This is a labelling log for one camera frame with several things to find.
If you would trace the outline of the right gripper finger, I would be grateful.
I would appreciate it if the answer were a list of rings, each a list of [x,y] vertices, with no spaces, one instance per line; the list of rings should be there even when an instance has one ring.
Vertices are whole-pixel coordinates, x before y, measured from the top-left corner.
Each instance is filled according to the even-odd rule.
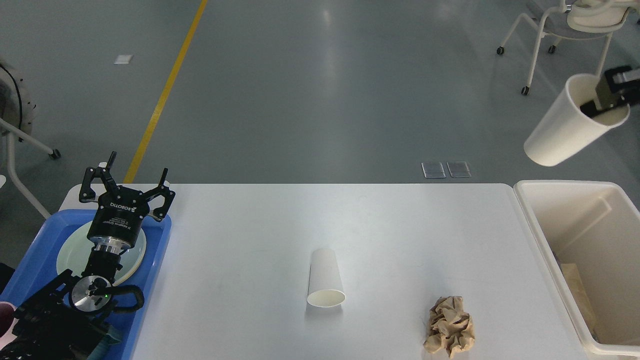
[[[640,69],[629,65],[608,69],[595,87],[595,107],[615,109],[640,101]]]
[[[607,99],[607,100],[590,100],[580,106],[580,111],[591,119],[594,119],[596,116],[600,116],[601,114],[605,114],[608,111],[613,109],[617,109],[619,107],[623,107],[628,105],[629,101],[624,97]]]

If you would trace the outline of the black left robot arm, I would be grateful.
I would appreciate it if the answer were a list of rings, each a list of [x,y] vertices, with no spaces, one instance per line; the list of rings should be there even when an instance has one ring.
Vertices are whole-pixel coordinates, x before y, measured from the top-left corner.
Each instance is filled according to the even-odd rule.
[[[143,290],[134,284],[116,285],[122,256],[132,251],[144,219],[158,223],[167,216],[176,196],[164,168],[158,184],[147,191],[119,185],[110,170],[117,153],[87,167],[78,200],[97,203],[86,238],[92,243],[80,274],[64,269],[16,310],[14,339],[1,349],[3,360],[88,360],[117,342],[107,318],[135,313],[144,307]]]

